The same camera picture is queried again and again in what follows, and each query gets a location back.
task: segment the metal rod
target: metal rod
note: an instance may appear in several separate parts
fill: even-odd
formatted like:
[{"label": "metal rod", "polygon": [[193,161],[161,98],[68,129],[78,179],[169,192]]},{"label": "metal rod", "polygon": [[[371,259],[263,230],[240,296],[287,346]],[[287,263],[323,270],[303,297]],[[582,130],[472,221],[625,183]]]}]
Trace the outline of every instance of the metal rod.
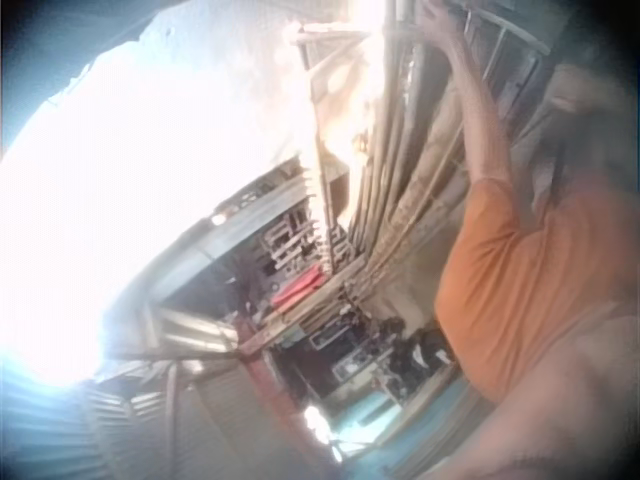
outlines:
[{"label": "metal rod", "polygon": [[500,34],[498,35],[498,40],[496,40],[496,44],[493,46],[493,50],[491,51],[491,56],[489,57],[489,61],[487,62],[486,67],[484,67],[484,72],[482,74],[482,79],[486,80],[489,78],[489,75],[493,73],[495,70],[496,63],[498,62],[498,58],[500,57],[500,53],[502,52],[502,46],[504,45],[504,39],[507,36],[507,29],[502,28],[500,30]]},{"label": "metal rod", "polygon": [[549,53],[551,52],[551,48],[547,44],[534,37],[530,32],[526,31],[522,27],[519,27],[515,23],[510,22],[509,20],[496,15],[495,13],[491,13],[481,8],[473,8],[473,14],[477,15],[483,20],[499,26],[502,29],[508,30],[510,33],[520,38],[531,48],[537,50],[543,55],[549,55]]},{"label": "metal rod", "polygon": [[169,472],[169,479],[176,478],[176,427],[178,410],[178,364],[172,363],[167,374],[167,401],[165,404],[166,419],[166,459]]},{"label": "metal rod", "polygon": [[[305,25],[304,31],[295,34],[292,38],[292,42],[295,44],[322,42],[329,40],[346,40],[346,39],[364,39],[373,35],[374,32],[370,30],[361,29],[333,29],[326,31],[307,31],[308,25]],[[381,33],[385,37],[407,40],[413,42],[424,41],[424,34],[418,27],[411,25],[385,27],[381,30]]]},{"label": "metal rod", "polygon": [[391,189],[389,191],[389,198],[385,209],[385,218],[391,219],[391,215],[395,210],[395,203],[398,199],[400,190],[400,182],[402,181],[402,173],[404,171],[404,164],[407,160],[409,151],[409,145],[413,136],[413,131],[416,126],[416,117],[418,114],[418,98],[423,84],[423,72],[425,68],[426,49],[424,44],[418,44],[415,47],[414,53],[414,65],[411,72],[411,84],[409,85],[409,93],[407,96],[407,111],[405,114],[405,121],[402,129],[402,138],[400,140],[400,146],[398,148],[398,160],[396,161],[396,168],[392,172],[393,178],[391,179]]},{"label": "metal rod", "polygon": [[233,352],[203,352],[198,350],[108,350],[105,357],[110,360],[148,360],[157,362],[160,360],[224,360],[238,358]]},{"label": "metal rod", "polygon": [[396,105],[396,113],[393,119],[391,135],[389,137],[389,148],[387,150],[386,159],[384,161],[384,169],[382,172],[382,179],[380,185],[380,194],[378,195],[378,202],[373,214],[374,230],[371,236],[371,243],[369,245],[368,254],[370,255],[375,247],[382,222],[384,220],[384,212],[389,202],[389,190],[391,187],[391,177],[395,169],[396,160],[398,158],[398,151],[400,147],[400,137],[404,124],[404,106],[402,101]]},{"label": "metal rod", "polygon": [[[389,28],[396,24],[396,2],[395,0],[387,0],[385,8],[386,18],[385,27]],[[393,115],[392,108],[392,95],[396,93],[396,45],[389,38],[385,37],[384,42],[384,93],[381,99],[378,100],[376,108],[376,135],[375,135],[375,147],[373,151],[373,173],[371,181],[371,191],[368,198],[367,214],[364,222],[364,242],[367,255],[371,253],[372,248],[372,230],[375,231],[374,214],[376,206],[378,204],[378,198],[380,196],[380,186],[382,183],[382,170],[386,157],[389,137],[389,124],[391,123],[390,116]]]}]

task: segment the hand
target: hand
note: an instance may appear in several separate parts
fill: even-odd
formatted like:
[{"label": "hand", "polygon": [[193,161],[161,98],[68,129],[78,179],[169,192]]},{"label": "hand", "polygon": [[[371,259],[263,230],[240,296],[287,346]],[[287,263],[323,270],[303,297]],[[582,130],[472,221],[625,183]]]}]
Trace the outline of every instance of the hand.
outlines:
[{"label": "hand", "polygon": [[442,0],[418,0],[416,20],[431,43],[449,54],[464,36]]}]

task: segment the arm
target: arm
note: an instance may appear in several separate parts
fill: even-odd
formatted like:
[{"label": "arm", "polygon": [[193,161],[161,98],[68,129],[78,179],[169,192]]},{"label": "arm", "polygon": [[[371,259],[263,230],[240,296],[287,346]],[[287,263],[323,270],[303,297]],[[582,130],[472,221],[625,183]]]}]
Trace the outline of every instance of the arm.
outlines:
[{"label": "arm", "polygon": [[421,24],[429,40],[442,49],[460,95],[464,146],[472,183],[493,178],[511,185],[509,147],[498,110],[466,41],[441,0],[422,1]]}]

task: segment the orange shirt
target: orange shirt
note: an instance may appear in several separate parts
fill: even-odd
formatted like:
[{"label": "orange shirt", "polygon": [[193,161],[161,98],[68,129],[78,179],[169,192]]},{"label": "orange shirt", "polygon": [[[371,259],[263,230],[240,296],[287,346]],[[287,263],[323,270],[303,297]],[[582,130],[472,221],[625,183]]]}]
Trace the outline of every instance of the orange shirt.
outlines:
[{"label": "orange shirt", "polygon": [[500,401],[582,311],[634,287],[634,205],[603,180],[583,178],[528,233],[510,185],[471,187],[435,311],[485,397]]}]

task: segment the person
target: person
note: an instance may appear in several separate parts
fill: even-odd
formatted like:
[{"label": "person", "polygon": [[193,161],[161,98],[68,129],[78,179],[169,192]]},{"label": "person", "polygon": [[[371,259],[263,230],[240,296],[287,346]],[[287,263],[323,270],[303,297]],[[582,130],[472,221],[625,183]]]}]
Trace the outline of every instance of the person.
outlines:
[{"label": "person", "polygon": [[591,158],[572,162],[558,201],[521,229],[491,94],[442,1],[418,5],[451,64],[471,182],[435,312],[470,383],[497,404],[428,478],[606,475],[638,423],[635,203],[598,169],[607,149],[583,138]]}]

